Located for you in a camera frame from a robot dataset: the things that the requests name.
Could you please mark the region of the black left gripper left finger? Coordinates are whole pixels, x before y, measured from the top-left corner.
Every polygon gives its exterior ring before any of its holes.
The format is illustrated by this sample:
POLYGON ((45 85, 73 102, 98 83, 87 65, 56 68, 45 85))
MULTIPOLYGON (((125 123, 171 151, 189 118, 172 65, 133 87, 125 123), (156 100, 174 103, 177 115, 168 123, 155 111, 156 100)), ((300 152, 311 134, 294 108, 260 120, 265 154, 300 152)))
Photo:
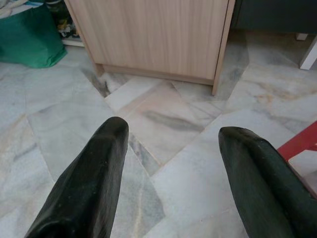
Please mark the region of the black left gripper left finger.
POLYGON ((110 238, 129 126, 107 119, 54 184, 24 238, 110 238))

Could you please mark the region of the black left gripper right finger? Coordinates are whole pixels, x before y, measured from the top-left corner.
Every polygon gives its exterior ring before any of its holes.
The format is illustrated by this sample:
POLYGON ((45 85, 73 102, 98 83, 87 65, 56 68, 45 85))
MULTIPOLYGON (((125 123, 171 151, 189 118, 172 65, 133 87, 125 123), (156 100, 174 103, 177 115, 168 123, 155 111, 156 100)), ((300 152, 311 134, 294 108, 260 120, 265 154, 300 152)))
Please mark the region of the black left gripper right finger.
POLYGON ((227 126, 218 142, 249 238, 317 238, 317 194, 267 140, 227 126))

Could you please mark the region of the red plastic stool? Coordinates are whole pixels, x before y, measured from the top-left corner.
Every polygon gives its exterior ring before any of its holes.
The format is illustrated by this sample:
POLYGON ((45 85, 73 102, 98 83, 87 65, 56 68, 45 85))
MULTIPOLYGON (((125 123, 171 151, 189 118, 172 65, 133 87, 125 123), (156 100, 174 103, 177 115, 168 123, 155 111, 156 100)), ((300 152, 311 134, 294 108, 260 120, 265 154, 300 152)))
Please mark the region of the red plastic stool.
POLYGON ((277 149, 285 161, 289 161, 305 150, 317 151, 317 121, 277 149))

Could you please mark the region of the white furniture leg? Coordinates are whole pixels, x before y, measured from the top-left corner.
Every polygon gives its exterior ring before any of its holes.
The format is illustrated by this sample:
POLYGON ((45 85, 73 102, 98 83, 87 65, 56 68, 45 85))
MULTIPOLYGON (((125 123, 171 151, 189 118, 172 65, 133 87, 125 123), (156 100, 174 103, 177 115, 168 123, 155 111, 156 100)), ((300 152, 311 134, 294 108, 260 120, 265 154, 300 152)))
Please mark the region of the white furniture leg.
POLYGON ((308 51, 305 53, 300 62, 299 69, 310 70, 314 62, 317 60, 317 36, 311 43, 308 51))

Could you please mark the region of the display shelf with figurines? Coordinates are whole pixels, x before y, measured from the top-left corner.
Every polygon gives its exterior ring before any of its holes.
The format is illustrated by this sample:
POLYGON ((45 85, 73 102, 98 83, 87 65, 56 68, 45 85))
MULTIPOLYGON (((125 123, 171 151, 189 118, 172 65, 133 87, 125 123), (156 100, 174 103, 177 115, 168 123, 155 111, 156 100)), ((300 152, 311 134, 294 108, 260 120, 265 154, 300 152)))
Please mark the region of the display shelf with figurines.
POLYGON ((52 14, 62 42, 68 46, 84 47, 65 1, 47 0, 46 5, 52 14))

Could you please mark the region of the green shopping bag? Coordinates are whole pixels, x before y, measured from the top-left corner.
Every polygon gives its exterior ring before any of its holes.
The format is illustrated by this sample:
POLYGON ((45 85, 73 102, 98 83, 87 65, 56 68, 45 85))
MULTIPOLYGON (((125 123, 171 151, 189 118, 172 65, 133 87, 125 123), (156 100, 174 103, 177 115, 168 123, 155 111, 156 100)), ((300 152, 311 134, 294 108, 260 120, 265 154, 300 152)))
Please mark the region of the green shopping bag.
POLYGON ((66 54, 45 4, 0 19, 0 62, 47 68, 66 54))

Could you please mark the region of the light wooden cabinet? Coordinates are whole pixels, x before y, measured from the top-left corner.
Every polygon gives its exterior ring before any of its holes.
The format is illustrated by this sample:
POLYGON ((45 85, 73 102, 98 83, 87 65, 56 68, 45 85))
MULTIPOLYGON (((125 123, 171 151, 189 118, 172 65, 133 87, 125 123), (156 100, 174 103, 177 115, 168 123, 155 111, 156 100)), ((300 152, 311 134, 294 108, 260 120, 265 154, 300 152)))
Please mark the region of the light wooden cabinet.
POLYGON ((97 75, 210 85, 216 94, 235 0, 64 0, 97 75))

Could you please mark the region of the black low console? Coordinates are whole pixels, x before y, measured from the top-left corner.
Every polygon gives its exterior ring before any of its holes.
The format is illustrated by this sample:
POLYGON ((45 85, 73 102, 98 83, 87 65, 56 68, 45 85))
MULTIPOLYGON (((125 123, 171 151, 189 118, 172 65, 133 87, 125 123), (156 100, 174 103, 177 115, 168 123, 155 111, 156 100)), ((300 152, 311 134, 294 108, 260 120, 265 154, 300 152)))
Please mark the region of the black low console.
POLYGON ((317 0, 236 0, 231 29, 317 34, 317 0))

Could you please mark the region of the white papers bundle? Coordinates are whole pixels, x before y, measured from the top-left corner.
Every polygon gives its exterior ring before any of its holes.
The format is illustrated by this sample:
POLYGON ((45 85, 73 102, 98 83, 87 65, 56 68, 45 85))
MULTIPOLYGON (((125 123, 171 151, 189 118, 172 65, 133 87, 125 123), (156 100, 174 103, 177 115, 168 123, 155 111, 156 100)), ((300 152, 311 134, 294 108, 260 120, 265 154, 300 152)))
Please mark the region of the white papers bundle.
POLYGON ((0 19, 16 15, 31 8, 37 8, 41 5, 41 3, 29 0, 0 0, 0 19))

